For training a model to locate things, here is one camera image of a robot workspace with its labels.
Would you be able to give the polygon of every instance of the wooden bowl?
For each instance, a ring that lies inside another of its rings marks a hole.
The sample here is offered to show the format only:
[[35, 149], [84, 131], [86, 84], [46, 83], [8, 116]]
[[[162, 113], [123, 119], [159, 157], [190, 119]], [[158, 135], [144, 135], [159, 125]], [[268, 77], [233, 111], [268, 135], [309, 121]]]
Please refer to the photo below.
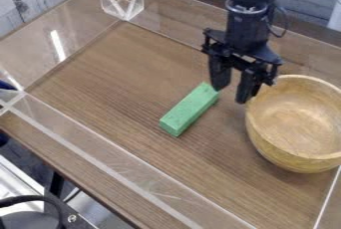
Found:
[[246, 128], [262, 156], [280, 167], [314, 173], [341, 164], [341, 91], [289, 75], [264, 86], [246, 106]]

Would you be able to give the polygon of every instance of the clear plastic bracket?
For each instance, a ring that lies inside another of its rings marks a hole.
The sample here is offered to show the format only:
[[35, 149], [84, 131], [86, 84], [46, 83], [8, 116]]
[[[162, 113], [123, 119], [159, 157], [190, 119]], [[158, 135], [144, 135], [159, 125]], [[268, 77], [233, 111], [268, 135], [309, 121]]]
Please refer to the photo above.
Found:
[[104, 12], [131, 21], [144, 11], [144, 0], [100, 0]]

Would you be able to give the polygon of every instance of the green block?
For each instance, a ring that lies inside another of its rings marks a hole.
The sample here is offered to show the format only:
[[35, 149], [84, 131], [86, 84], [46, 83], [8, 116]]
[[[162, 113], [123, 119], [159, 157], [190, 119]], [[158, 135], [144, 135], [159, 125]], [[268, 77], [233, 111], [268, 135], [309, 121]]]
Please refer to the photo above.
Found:
[[210, 84], [201, 83], [161, 119], [162, 129], [178, 137], [218, 100]]

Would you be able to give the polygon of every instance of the wooden table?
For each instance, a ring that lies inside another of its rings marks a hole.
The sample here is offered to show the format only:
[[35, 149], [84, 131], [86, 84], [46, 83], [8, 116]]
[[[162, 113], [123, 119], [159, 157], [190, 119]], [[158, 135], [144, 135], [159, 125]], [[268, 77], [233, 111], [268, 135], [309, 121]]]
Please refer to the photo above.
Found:
[[[282, 73], [314, 75], [340, 85], [337, 47], [294, 34], [272, 45], [288, 59]], [[312, 228], [334, 171], [290, 173], [258, 155], [246, 135], [243, 106], [234, 103], [235, 78], [181, 138], [161, 130], [159, 118], [201, 81], [207, 81], [206, 56], [198, 50], [120, 22], [27, 91], [257, 228]], [[0, 122], [3, 130], [138, 227], [186, 228], [16, 115], [4, 114]], [[95, 152], [102, 147], [83, 143], [82, 148]], [[112, 151], [106, 147], [100, 152]]]

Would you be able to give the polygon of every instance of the bowl rim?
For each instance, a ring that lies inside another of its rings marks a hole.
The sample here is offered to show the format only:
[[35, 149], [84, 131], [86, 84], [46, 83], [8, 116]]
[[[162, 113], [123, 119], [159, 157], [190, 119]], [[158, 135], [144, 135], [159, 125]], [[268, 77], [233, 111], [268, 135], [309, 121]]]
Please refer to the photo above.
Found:
[[[340, 98], [341, 98], [341, 89], [338, 89], [333, 84], [328, 83], [326, 81], [316, 78], [316, 77], [312, 77], [312, 76], [305, 76], [305, 75], [281, 75], [278, 77], [278, 79], [305, 79], [305, 80], [309, 80], [309, 81], [313, 81], [313, 82], [317, 82], [322, 85], [325, 85], [328, 88], [330, 88], [338, 95], [340, 95]], [[259, 130], [259, 127], [255, 123], [255, 120], [254, 120], [254, 117], [253, 115], [250, 114], [250, 107], [251, 107], [251, 104], [254, 103], [257, 97], [253, 97], [247, 104], [246, 104], [246, 118], [249, 120], [249, 123], [251, 125], [251, 127], [254, 128], [254, 130], [257, 131], [257, 133], [259, 134], [261, 138], [264, 140], [266, 140], [266, 142], [274, 146], [276, 148], [278, 148], [281, 151], [289, 153], [290, 155], [294, 155], [297, 157], [301, 157], [301, 158], [306, 158], [306, 159], [314, 159], [314, 160], [326, 160], [326, 159], [336, 159], [336, 158], [341, 158], [341, 150], [340, 151], [336, 151], [336, 152], [332, 152], [332, 153], [326, 153], [326, 154], [306, 154], [304, 152], [300, 152], [300, 154], [297, 153], [293, 153], [290, 150], [286, 150], [286, 149], [282, 149], [280, 148], [277, 145], [274, 145], [272, 143], [272, 141], [268, 139], [268, 137], [265, 137], [262, 131]]]

